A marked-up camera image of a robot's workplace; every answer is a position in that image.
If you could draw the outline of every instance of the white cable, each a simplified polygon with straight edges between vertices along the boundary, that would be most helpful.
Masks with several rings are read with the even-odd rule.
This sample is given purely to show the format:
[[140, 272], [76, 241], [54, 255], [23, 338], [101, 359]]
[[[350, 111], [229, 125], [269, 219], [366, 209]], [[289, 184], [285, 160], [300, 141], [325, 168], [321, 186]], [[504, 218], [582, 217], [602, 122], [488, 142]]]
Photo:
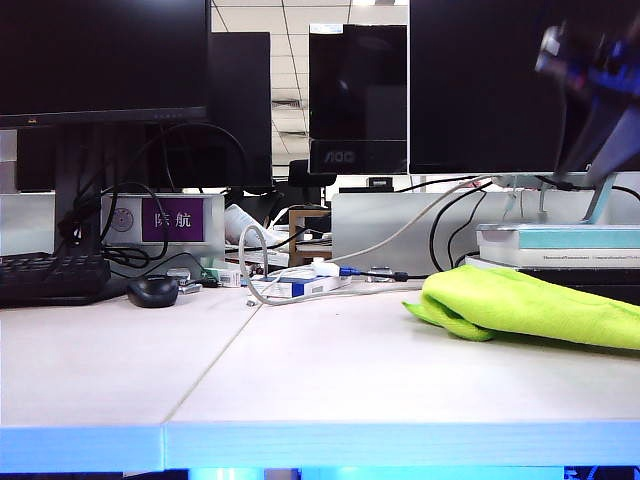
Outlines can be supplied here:
[[418, 222], [418, 220], [420, 220], [422, 217], [424, 217], [429, 212], [429, 210], [431, 210], [433, 207], [435, 207], [438, 203], [440, 203], [442, 200], [447, 198], [453, 192], [455, 192], [457, 190], [460, 190], [461, 188], [469, 185], [470, 183], [479, 182], [480, 180], [484, 180], [486, 178], [492, 178], [494, 176], [495, 175], [480, 175], [479, 177], [475, 177], [475, 178], [472, 178], [472, 179], [469, 179], [469, 180], [465, 180], [463, 183], [460, 183], [460, 184], [456, 185], [455, 187], [450, 188], [449, 190], [444, 192], [442, 195], [440, 195], [437, 199], [435, 199], [433, 202], [431, 202], [429, 205], [427, 205], [422, 210], [420, 210], [418, 212], [418, 214], [415, 217], [413, 217], [411, 220], [409, 220], [409, 222], [404, 227], [402, 227], [400, 230], [398, 230], [396, 233], [394, 233], [393, 235], [391, 235], [387, 239], [385, 239], [385, 240], [383, 240], [383, 241], [381, 241], [379, 243], [376, 243], [375, 245], [372, 245], [369, 248], [365, 248], [364, 250], [360, 250], [360, 251], [355, 252], [355, 253], [350, 253], [348, 255], [343, 255], [341, 257], [332, 258], [331, 260], [327, 260], [327, 261], [329, 261], [329, 262], [342, 262], [343, 260], [347, 260], [349, 258], [353, 258], [353, 257], [356, 257], [358, 255], [364, 255], [366, 253], [373, 252], [374, 250], [377, 250], [377, 249], [379, 249], [381, 247], [384, 247], [388, 243], [390, 243], [393, 240], [395, 240], [396, 238], [398, 238], [398, 236], [400, 236], [406, 230], [411, 228], [413, 225], [415, 225]]
[[[415, 225], [423, 216], [425, 216], [429, 212], [429, 210], [431, 210], [435, 205], [437, 205], [439, 202], [441, 202], [446, 197], [451, 195], [453, 192], [465, 187], [466, 185], [468, 185], [470, 183], [478, 182], [480, 180], [484, 180], [484, 179], [491, 178], [491, 177], [493, 177], [493, 175], [480, 175], [478, 177], [475, 177], [475, 178], [472, 178], [472, 179], [470, 179], [468, 181], [460, 183], [460, 184], [456, 185], [455, 187], [450, 188], [449, 190], [444, 192], [442, 195], [440, 195], [436, 200], [434, 200], [429, 205], [427, 205], [422, 210], [420, 210], [420, 212], [418, 212], [418, 214], [413, 219], [409, 220], [409, 222], [406, 225], [404, 225], [402, 228], [400, 228], [397, 232], [395, 232], [393, 235], [391, 235], [387, 239], [385, 239], [385, 240], [383, 240], [383, 241], [381, 241], [381, 242], [379, 242], [379, 243], [377, 243], [375, 245], [372, 245], [371, 247], [366, 248], [364, 250], [360, 250], [358, 252], [351, 253], [349, 255], [343, 255], [342, 257], [337, 257], [337, 258], [331, 259], [330, 261], [332, 261], [332, 262], [343, 261], [343, 260], [346, 260], [348, 258], [355, 257], [357, 255], [364, 255], [366, 253], [369, 253], [369, 252], [372, 252], [374, 250], [377, 250], [378, 248], [381, 248], [384, 245], [387, 245], [388, 243], [390, 243], [393, 240], [395, 240], [399, 235], [401, 235], [407, 229], [409, 229], [413, 225]], [[310, 266], [292, 267], [292, 268], [287, 268], [287, 269], [284, 269], [284, 270], [280, 270], [278, 272], [276, 278], [269, 285], [267, 285], [265, 290], [263, 290], [262, 293], [258, 292], [256, 287], [253, 285], [253, 282], [251, 281], [251, 276], [250, 276], [249, 271], [247, 269], [247, 264], [245, 263], [245, 255], [244, 255], [245, 237], [246, 237], [247, 233], [250, 230], [254, 230], [256, 232], [256, 235], [258, 236], [258, 238], [260, 240], [260, 245], [261, 245], [262, 252], [263, 252], [265, 274], [266, 274], [266, 272], [269, 271], [269, 259], [268, 259], [268, 255], [267, 255], [267, 243], [266, 243], [266, 240], [265, 240], [264, 236], [262, 235], [262, 232], [255, 225], [247, 225], [244, 228], [244, 230], [242, 231], [242, 233], [240, 234], [240, 241], [238, 242], [239, 243], [239, 245], [238, 245], [238, 261], [240, 263], [240, 271], [242, 272], [242, 275], [244, 276], [244, 278], [246, 278], [247, 286], [249, 287], [249, 290], [251, 291], [252, 295], [258, 301], [260, 301], [260, 302], [262, 302], [262, 303], [264, 303], [266, 305], [273, 305], [273, 306], [291, 305], [291, 304], [294, 304], [294, 303], [300, 303], [300, 302], [304, 302], [306, 300], [311, 300], [311, 299], [321, 298], [321, 297], [345, 296], [345, 295], [346, 296], [348, 296], [348, 295], [374, 295], [374, 294], [377, 294], [377, 293], [384, 293], [384, 292], [389, 292], [389, 291], [419, 290], [421, 288], [421, 287], [408, 287], [406, 289], [385, 288], [385, 289], [380, 289], [380, 290], [337, 290], [337, 291], [332, 291], [332, 292], [314, 293], [314, 294], [310, 294], [310, 295], [303, 295], [303, 296], [300, 296], [300, 297], [287, 298], [287, 299], [282, 299], [282, 300], [274, 300], [274, 299], [265, 297], [264, 295], [262, 295], [262, 293], [264, 293], [266, 290], [268, 290], [273, 285], [278, 283], [278, 281], [280, 280], [280, 278], [282, 278], [282, 276], [284, 274], [292, 272], [292, 271], [300, 271], [301, 269], [305, 269], [306, 270], [306, 269], [309, 269], [311, 267]]]

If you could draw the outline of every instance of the computer mouse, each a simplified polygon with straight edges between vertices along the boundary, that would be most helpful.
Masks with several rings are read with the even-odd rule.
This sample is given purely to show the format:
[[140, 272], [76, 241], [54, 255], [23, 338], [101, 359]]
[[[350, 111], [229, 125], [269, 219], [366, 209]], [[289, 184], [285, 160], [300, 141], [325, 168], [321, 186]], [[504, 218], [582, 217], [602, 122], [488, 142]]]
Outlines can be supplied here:
[[127, 285], [127, 296], [138, 307], [170, 307], [178, 298], [178, 282], [166, 275], [133, 278]]

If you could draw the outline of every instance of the black monitor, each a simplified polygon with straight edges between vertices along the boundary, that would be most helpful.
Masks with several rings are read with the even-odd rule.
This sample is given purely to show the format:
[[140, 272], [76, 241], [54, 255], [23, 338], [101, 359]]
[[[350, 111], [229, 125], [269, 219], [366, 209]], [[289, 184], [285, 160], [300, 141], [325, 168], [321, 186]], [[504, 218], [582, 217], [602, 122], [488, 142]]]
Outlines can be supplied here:
[[622, 35], [640, 2], [420, 0], [409, 8], [410, 172], [553, 172], [588, 112], [567, 98], [565, 125], [563, 86], [535, 71], [545, 30], [567, 22]]
[[[268, 33], [209, 35], [207, 105], [206, 121], [238, 140], [246, 163], [230, 138], [194, 126], [169, 133], [149, 151], [150, 185], [169, 187], [168, 171], [176, 188], [272, 186]], [[149, 126], [148, 138], [159, 132], [160, 126]]]
[[310, 171], [406, 174], [407, 28], [309, 36]]
[[209, 1], [4, 0], [1, 12], [0, 128], [54, 126], [33, 137], [55, 141], [56, 251], [97, 252], [105, 166], [139, 146], [128, 122], [205, 116]]
[[0, 127], [204, 115], [207, 0], [3, 0]]

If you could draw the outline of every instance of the microfiber towel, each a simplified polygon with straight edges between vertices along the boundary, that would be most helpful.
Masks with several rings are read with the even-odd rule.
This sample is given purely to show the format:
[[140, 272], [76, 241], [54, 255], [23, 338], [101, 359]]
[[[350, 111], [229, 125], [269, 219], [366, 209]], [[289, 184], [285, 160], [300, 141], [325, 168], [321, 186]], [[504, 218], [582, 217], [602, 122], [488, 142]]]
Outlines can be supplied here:
[[485, 341], [515, 332], [640, 350], [640, 307], [554, 285], [509, 268], [465, 265], [425, 280], [404, 306], [458, 337]]

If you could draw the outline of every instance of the keyboard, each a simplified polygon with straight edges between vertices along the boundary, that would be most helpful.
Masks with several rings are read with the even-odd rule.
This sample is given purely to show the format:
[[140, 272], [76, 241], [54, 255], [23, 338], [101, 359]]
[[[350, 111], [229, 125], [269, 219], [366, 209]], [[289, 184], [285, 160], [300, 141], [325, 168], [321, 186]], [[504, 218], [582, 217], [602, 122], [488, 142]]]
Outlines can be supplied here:
[[111, 277], [100, 255], [15, 255], [0, 259], [0, 304], [100, 292]]

